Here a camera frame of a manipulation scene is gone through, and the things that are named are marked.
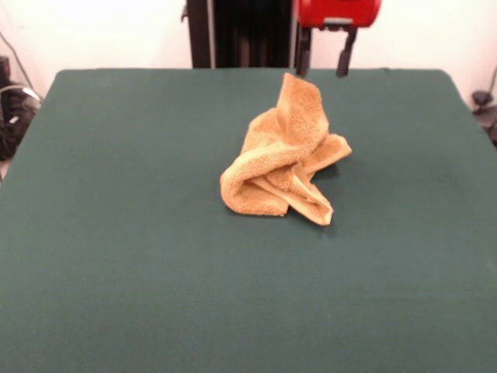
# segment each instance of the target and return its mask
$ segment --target black cable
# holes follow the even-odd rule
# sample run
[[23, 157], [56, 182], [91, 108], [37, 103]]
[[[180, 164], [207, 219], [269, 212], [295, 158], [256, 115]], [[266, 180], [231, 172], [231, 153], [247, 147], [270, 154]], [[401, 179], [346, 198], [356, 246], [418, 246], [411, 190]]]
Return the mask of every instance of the black cable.
[[495, 80], [497, 79], [497, 67], [495, 67], [494, 75], [492, 76], [492, 82], [490, 83], [490, 89], [488, 90], [490, 93], [494, 90]]
[[3, 40], [3, 42], [5, 43], [5, 45], [10, 49], [10, 51], [12, 52], [12, 54], [14, 54], [14, 58], [16, 59], [16, 62], [17, 62], [17, 65], [19, 66], [19, 68], [21, 69], [21, 72], [23, 73], [24, 75], [24, 78], [26, 79], [28, 85], [30, 86], [31, 89], [33, 89], [33, 83], [31, 83], [31, 80], [30, 80], [30, 77], [27, 75], [26, 73], [26, 70], [24, 69], [24, 66], [23, 64], [21, 63], [21, 60], [19, 59], [19, 56], [17, 55], [17, 52], [16, 50], [14, 49], [14, 47], [9, 43], [9, 41], [3, 36], [3, 33], [2, 31], [0, 31], [0, 39]]

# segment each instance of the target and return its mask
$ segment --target crumpled towel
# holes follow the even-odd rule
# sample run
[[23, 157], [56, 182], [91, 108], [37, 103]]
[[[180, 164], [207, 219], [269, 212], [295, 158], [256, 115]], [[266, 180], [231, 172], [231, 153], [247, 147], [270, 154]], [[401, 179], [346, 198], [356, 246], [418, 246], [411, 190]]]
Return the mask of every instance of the crumpled towel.
[[276, 108], [250, 123], [240, 156], [221, 175], [223, 201], [253, 215], [284, 216], [290, 205], [329, 225], [332, 205], [311, 179], [352, 149], [328, 127], [318, 87], [286, 73]]

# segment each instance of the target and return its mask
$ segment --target table surface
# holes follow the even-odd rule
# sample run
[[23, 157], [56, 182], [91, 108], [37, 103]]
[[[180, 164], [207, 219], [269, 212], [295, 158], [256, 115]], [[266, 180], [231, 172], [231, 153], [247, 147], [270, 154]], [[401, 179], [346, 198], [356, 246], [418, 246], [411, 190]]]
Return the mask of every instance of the table surface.
[[320, 228], [219, 176], [283, 70], [63, 71], [0, 188], [0, 371], [488, 372], [497, 157], [439, 71], [311, 71]]

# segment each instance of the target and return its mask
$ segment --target black metal frame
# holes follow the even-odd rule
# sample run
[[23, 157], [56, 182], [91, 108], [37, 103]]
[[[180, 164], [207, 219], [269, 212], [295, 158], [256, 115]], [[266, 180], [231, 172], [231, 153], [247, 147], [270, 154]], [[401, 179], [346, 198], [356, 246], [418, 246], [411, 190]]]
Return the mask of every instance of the black metal frame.
[[207, 0], [187, 0], [189, 43], [194, 68], [210, 68]]
[[[291, 0], [212, 2], [217, 68], [293, 67], [289, 66]], [[193, 67], [209, 68], [207, 0], [187, 0], [187, 10]], [[244, 39], [250, 40], [245, 49]]]

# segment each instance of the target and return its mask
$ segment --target cable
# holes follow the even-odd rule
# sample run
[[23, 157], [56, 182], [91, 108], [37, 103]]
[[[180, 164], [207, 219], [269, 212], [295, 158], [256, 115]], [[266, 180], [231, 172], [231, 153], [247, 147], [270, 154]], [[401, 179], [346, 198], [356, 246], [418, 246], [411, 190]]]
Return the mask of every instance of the cable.
[[490, 93], [494, 90], [495, 80], [497, 79], [497, 67], [495, 67], [494, 75], [492, 76], [492, 83], [490, 83], [490, 89], [488, 90]]
[[22, 90], [25, 94], [27, 94], [29, 97], [33, 97], [36, 101], [39, 103], [43, 102], [42, 96], [40, 96], [38, 93], [34, 91], [34, 89], [28, 87], [27, 85], [22, 85], [22, 84], [13, 84], [13, 85], [7, 85], [6, 87], [3, 87], [0, 89], [0, 95], [3, 92], [10, 91], [12, 89], [20, 89]]
[[17, 52], [16, 50], [14, 49], [14, 47], [9, 43], [9, 41], [3, 36], [3, 33], [2, 31], [0, 31], [0, 39], [3, 40], [3, 42], [5, 43], [5, 45], [10, 49], [10, 51], [12, 52], [12, 54], [14, 54], [14, 58], [16, 59], [16, 62], [17, 62], [17, 65], [19, 66], [19, 68], [21, 69], [21, 72], [23, 73], [24, 75], [24, 78], [26, 79], [28, 85], [30, 86], [30, 88], [32, 89], [33, 88], [33, 83], [31, 82], [30, 80], [30, 77], [27, 75], [26, 73], [26, 70], [24, 69], [24, 66], [23, 64], [21, 63], [21, 60], [19, 59], [19, 56], [17, 55]]

